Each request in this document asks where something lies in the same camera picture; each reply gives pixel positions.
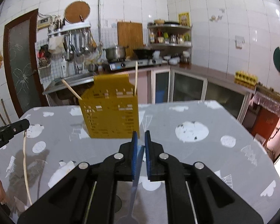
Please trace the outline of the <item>blue handled metal utensil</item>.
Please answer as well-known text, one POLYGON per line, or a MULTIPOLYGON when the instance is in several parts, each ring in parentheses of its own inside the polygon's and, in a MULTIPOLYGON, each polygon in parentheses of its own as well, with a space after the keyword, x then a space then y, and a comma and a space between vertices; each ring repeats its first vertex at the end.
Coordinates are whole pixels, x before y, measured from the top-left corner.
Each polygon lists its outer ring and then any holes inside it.
POLYGON ((134 203, 136 200, 136 192, 137 192, 137 187, 139 184, 139 177, 141 173, 141 166, 142 166, 142 160, 144 156, 144 146, 140 145, 138 147, 137 151, 137 158, 136 158, 136 172, 135 172, 135 178, 132 183, 131 187, 131 195, 130 195, 130 204, 129 204, 129 210, 128 214, 126 216, 123 216, 118 220, 118 223, 139 223, 133 216, 133 208, 134 208, 134 203))

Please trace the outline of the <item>wooden chopstick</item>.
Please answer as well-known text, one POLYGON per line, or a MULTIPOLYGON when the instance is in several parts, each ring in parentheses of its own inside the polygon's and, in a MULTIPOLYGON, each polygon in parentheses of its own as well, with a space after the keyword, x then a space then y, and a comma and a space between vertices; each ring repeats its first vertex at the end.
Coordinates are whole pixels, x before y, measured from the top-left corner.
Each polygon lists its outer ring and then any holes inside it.
POLYGON ((23 171, 24 171, 24 181, 25 181, 25 187, 26 187, 28 201, 29 201, 30 205, 32 206, 33 203, 32 203, 32 198, 31 198, 31 194, 30 194, 28 173, 27 173, 26 142, 27 142, 27 130, 24 131, 24 137, 23 137, 23 171))

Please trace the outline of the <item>dark wooden glass door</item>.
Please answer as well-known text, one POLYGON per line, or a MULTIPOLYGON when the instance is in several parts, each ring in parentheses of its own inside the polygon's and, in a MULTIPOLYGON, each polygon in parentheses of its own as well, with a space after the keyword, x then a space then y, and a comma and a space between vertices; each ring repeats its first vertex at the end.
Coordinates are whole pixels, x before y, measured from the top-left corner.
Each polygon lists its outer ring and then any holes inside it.
POLYGON ((48 105, 43 95, 35 52, 37 17, 38 10, 32 10, 4 27, 4 70, 18 117, 31 108, 48 105))

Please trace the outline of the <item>chopstick leaning left in holder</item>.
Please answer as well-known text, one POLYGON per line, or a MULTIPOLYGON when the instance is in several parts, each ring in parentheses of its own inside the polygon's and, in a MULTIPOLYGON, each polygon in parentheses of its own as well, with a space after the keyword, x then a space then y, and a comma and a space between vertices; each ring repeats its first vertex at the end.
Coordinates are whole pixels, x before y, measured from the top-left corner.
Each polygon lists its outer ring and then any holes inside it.
POLYGON ((61 79, 61 82, 71 91, 71 93, 78 99, 78 100, 82 100, 81 96, 79 96, 76 91, 74 91, 72 89, 72 87, 64 80, 61 79))

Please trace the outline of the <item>yellow perforated utensil holder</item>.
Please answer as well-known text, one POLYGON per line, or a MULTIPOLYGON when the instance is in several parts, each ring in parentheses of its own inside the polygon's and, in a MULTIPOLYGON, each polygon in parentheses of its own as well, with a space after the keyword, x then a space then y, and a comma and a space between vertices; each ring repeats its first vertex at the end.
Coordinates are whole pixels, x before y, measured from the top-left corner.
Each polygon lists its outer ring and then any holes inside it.
POLYGON ((99 75, 79 100, 89 136, 127 139, 139 134, 139 107, 127 74, 99 75))

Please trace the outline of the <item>steel sink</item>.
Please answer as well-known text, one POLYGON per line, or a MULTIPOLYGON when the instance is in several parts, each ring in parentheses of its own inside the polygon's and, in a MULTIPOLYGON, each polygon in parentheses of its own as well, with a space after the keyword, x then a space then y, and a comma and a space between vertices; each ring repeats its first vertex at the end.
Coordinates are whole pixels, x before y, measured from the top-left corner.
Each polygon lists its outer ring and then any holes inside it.
MULTIPOLYGON (((95 72, 88 72, 88 73, 69 76, 64 78, 64 80, 66 81, 67 84, 69 84, 69 86, 74 87, 81 84, 93 82, 95 75, 96 75, 95 72)), ((46 94, 54 93, 56 91, 60 91, 65 88, 66 86, 62 82, 62 78, 56 78, 47 86, 47 88, 44 90, 42 94, 46 95, 46 94)))

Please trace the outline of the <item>yellow egg carton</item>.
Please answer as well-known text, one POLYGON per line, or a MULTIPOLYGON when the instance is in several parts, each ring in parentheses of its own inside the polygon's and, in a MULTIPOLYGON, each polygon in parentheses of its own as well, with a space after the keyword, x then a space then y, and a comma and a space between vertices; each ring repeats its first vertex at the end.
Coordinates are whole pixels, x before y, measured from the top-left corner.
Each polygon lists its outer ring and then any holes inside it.
POLYGON ((237 84, 244 86, 255 87, 258 83, 258 77, 245 71, 236 71, 234 80, 237 84))

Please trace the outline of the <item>gas stove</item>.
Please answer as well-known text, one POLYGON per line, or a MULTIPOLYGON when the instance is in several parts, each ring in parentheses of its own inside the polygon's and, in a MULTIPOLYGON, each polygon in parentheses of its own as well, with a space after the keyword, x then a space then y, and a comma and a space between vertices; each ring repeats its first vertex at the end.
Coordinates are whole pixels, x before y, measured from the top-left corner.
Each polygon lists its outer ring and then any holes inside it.
POLYGON ((109 68, 111 71, 119 71, 136 68, 136 65, 137 67, 148 67, 162 64, 162 59, 125 60, 120 62, 109 63, 109 68))

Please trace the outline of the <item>upright chopstick in holder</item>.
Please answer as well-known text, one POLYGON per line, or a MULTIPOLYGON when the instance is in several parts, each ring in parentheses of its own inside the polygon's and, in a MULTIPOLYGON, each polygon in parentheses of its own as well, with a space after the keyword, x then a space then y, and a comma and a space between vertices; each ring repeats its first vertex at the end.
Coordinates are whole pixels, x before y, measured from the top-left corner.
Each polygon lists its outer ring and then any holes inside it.
POLYGON ((134 84, 134 95, 137 94, 137 84, 138 84, 138 61, 136 61, 136 67, 135 67, 135 84, 134 84))

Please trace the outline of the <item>round wooden lid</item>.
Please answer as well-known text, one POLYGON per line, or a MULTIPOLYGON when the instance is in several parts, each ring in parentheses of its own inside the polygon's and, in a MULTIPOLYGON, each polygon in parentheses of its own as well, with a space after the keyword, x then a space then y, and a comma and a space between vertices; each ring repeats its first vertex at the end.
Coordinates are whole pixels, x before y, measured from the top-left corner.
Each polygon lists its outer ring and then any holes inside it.
POLYGON ((71 24, 84 22, 89 15, 90 6, 85 1, 74 1, 64 11, 65 20, 71 24))

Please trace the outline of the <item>black wok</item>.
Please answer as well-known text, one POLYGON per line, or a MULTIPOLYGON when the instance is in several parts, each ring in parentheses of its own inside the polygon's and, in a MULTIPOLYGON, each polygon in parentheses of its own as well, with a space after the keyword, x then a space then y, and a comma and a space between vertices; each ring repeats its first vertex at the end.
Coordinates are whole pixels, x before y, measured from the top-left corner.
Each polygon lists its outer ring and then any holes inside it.
POLYGON ((133 52, 139 60, 152 59, 156 50, 150 48, 133 49, 133 52))

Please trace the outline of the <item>rectangular wooden cutting board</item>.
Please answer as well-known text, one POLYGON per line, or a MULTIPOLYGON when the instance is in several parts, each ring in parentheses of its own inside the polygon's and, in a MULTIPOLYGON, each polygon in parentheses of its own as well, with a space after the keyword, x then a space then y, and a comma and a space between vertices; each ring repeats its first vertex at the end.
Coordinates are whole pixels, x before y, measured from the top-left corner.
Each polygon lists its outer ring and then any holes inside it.
POLYGON ((143 25, 136 22, 118 22, 118 45, 125 47, 126 57, 136 59, 134 49, 144 46, 143 25))

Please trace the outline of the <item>wall utensil rack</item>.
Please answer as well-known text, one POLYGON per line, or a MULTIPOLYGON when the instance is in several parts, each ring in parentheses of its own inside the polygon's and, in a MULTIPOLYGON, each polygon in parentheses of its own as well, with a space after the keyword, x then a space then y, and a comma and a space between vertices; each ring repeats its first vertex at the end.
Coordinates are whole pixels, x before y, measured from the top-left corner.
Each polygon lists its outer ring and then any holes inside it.
POLYGON ((72 61, 74 57, 89 57, 99 51, 99 44, 94 40, 90 22, 66 24, 48 32, 49 39, 61 37, 64 56, 68 61, 72 61))

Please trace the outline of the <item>white wall socket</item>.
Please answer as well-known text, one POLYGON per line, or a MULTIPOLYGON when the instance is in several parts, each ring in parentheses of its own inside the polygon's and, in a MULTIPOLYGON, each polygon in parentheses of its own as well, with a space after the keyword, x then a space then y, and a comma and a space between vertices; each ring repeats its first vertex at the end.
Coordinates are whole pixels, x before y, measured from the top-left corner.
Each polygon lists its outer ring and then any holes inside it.
POLYGON ((243 36, 235 36, 235 47, 236 49, 242 49, 245 44, 245 38, 243 36))

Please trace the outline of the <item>yellow wall poster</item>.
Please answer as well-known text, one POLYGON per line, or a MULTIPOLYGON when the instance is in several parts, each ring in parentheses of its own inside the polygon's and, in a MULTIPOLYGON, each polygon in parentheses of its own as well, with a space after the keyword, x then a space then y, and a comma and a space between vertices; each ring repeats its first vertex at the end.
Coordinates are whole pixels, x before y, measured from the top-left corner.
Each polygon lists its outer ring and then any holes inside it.
POLYGON ((178 22, 181 26, 191 27, 191 19, 189 12, 179 13, 178 22))

